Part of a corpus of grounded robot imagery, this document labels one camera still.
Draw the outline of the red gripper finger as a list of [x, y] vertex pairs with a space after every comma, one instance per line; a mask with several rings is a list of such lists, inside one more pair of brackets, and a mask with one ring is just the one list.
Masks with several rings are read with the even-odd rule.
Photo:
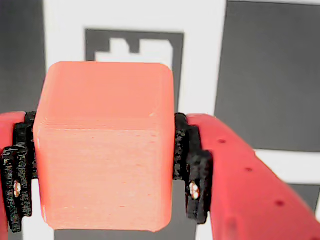
[[36, 112], [14, 111], [0, 115], [0, 238], [22, 231], [31, 217], [32, 180], [38, 178], [33, 126]]
[[311, 209], [232, 129], [207, 114], [175, 114], [173, 178], [186, 216], [215, 240], [317, 240]]

